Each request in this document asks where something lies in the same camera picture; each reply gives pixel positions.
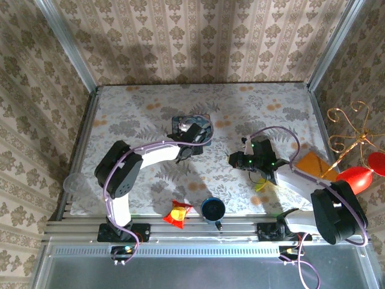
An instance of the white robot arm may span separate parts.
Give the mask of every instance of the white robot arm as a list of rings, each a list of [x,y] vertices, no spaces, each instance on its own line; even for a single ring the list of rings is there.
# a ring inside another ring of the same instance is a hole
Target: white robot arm
[[[291,209],[278,216],[273,224],[257,224],[259,238],[287,240],[295,233],[319,234],[330,244],[336,244],[360,231],[360,226],[351,211],[342,204],[348,204],[358,219],[368,225],[368,220],[359,205],[351,187],[345,181],[329,182],[291,168],[282,159],[277,159],[269,140],[252,141],[243,138],[244,152],[235,152],[229,157],[229,164],[236,169],[259,172],[274,185],[289,188],[312,203],[313,211]],[[331,194],[335,191],[339,197]]]
[[[156,148],[144,149],[137,152],[142,156],[143,162],[140,169],[151,164],[160,163],[161,161],[175,160],[180,151],[180,147],[175,144],[159,145]],[[122,197],[116,197],[111,201],[111,215],[119,226],[126,226],[131,221],[131,213],[129,209],[128,194]]]

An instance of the gold decorative ornament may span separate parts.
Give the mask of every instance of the gold decorative ornament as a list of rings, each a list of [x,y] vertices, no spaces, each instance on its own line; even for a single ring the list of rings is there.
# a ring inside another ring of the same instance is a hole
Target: gold decorative ornament
[[[343,110],[341,110],[340,108],[331,108],[327,111],[327,117],[332,122],[339,122],[340,117],[339,117],[338,113],[341,113],[346,118],[349,125],[353,128],[354,136],[335,134],[335,135],[332,135],[331,137],[329,137],[328,145],[329,145],[330,149],[332,149],[333,152],[336,152],[337,154],[340,154],[340,155],[339,155],[339,158],[336,160],[336,162],[334,164],[332,164],[327,169],[327,171],[321,175],[321,178],[324,178],[328,172],[333,170],[342,161],[342,159],[347,155],[347,153],[349,153],[352,149],[354,149],[358,145],[360,146],[362,162],[363,162],[364,166],[370,170],[372,170],[372,169],[366,164],[366,162],[363,158],[362,146],[363,145],[371,145],[371,146],[375,147],[376,149],[378,149],[379,151],[385,152],[384,150],[380,149],[378,146],[373,144],[373,138],[374,137],[380,137],[380,136],[383,136],[385,134],[373,134],[372,131],[366,127],[366,122],[367,122],[368,117],[369,117],[370,112],[371,112],[371,109],[369,108],[369,106],[366,103],[364,103],[363,101],[353,101],[352,103],[350,103],[350,107],[355,112],[359,112],[363,107],[365,107],[367,109],[365,121],[363,123],[362,128],[356,128],[351,123],[351,121],[349,120],[349,118],[345,114],[345,112]],[[341,143],[341,142],[336,140],[332,144],[332,140],[334,138],[354,139],[354,143],[352,143],[350,146],[346,147],[344,143]]]

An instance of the snack bag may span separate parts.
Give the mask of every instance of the snack bag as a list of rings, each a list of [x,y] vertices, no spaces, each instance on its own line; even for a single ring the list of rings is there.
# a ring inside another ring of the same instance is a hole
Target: snack bag
[[[163,218],[163,220],[175,227],[183,229],[185,226],[185,217],[187,213],[190,212],[192,207],[193,206],[191,205],[179,203],[176,200],[173,200],[173,209]]]

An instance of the clear plastic cup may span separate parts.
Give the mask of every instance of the clear plastic cup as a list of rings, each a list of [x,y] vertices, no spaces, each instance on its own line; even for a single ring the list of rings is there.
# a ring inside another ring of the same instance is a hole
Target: clear plastic cup
[[[68,194],[72,194],[74,197],[86,195],[91,192],[91,186],[87,182],[84,174],[72,173],[70,174],[63,183],[63,189]]]

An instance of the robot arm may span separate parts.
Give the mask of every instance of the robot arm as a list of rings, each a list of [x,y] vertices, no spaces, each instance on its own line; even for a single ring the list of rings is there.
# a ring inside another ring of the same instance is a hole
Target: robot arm
[[[180,147],[173,144],[159,145],[156,148],[140,151],[137,153],[142,157],[140,170],[151,164],[175,160],[179,152]],[[132,188],[134,182],[135,180],[130,181],[131,184],[128,184],[130,188]],[[131,221],[128,196],[128,193],[126,193],[122,197],[116,197],[111,201],[112,218],[117,225],[122,227],[126,226]]]
[[[245,152],[236,152],[229,157],[229,163],[234,168],[259,172],[267,181],[291,189],[313,206],[313,211],[293,209],[279,215],[276,223],[258,224],[260,240],[264,238],[270,241],[290,240],[294,233],[308,232],[319,234],[328,243],[336,244],[359,232],[360,228],[355,218],[338,198],[318,182],[307,179],[306,176],[310,176],[309,174],[299,170],[297,170],[299,173],[295,173],[287,161],[277,159],[269,140],[261,142],[253,142],[246,138],[242,140],[245,143]],[[336,191],[353,208],[360,220],[368,224],[347,182],[318,180]]]
[[[187,132],[180,134],[168,135],[174,141],[184,143],[198,144],[202,143],[206,138],[206,130],[193,123]],[[129,154],[122,165],[115,171],[107,186],[111,200],[109,200],[109,208],[111,217],[116,224],[125,227],[131,222],[131,214],[129,212],[128,193],[131,191],[141,169],[167,160],[185,160],[192,155],[201,154],[202,149],[195,150],[196,146],[177,145],[169,143],[161,143],[150,148],[137,149]],[[130,146],[123,140],[113,144],[111,149],[103,157],[102,161],[95,169],[95,177],[99,185],[103,188],[105,181],[115,166],[116,162],[127,152]]]

